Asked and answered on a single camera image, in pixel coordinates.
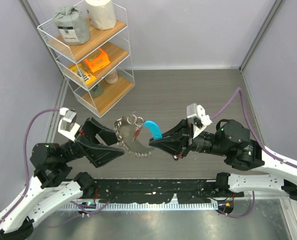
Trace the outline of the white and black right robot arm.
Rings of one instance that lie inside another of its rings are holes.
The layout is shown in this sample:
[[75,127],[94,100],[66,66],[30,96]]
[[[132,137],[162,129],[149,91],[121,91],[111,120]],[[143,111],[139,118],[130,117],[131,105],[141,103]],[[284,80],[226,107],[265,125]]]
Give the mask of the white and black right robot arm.
[[201,123],[181,120],[179,124],[149,140],[151,147],[182,159],[189,152],[224,158],[224,163],[239,171],[256,171],[259,175],[220,172],[214,190],[220,197],[245,191],[286,193],[297,201],[297,160],[272,151],[251,139],[251,131],[233,119],[222,119],[214,133]]

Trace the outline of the metal key organizer blue handle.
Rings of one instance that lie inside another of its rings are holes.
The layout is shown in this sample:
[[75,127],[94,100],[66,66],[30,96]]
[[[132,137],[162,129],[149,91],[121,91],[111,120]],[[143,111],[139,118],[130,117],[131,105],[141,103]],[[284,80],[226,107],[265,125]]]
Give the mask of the metal key organizer blue handle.
[[160,127],[151,120],[130,114],[118,118],[114,123],[114,131],[118,144],[121,144],[128,153],[133,153],[138,158],[149,157],[154,150],[153,147],[143,145],[138,137],[143,128],[147,128],[153,140],[162,138]]

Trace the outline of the red key tag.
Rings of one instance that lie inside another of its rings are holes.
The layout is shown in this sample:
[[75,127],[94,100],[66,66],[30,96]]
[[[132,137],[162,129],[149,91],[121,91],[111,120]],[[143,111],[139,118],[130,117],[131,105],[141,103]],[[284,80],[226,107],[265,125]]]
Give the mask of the red key tag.
[[135,141],[137,137],[140,135],[142,128],[143,128],[142,126],[137,126],[135,128],[134,134],[133,134],[133,141]]

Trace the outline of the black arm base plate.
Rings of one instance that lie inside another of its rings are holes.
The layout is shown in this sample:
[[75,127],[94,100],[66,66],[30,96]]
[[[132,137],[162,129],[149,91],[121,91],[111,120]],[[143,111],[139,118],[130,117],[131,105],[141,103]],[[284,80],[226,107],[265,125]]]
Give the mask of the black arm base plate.
[[221,189],[214,180],[207,179],[95,179],[95,190],[82,199],[96,199],[100,203],[162,204],[174,196],[179,204],[209,203],[211,199],[241,198],[243,192]]

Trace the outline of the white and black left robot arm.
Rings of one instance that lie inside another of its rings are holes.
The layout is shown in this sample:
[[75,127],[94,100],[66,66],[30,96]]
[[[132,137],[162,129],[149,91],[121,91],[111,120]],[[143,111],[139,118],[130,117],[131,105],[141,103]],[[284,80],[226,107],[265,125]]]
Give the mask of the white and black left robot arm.
[[58,132],[68,138],[68,142],[62,145],[38,143],[32,149],[30,161],[35,167],[34,174],[24,190],[0,211],[0,240],[25,240],[40,222],[61,206],[74,199],[90,199],[96,195],[95,180],[87,172],[78,173],[62,190],[48,195],[72,170],[68,162],[86,157],[99,168],[124,154],[114,147],[118,142],[115,131],[93,117],[83,125],[63,117]]

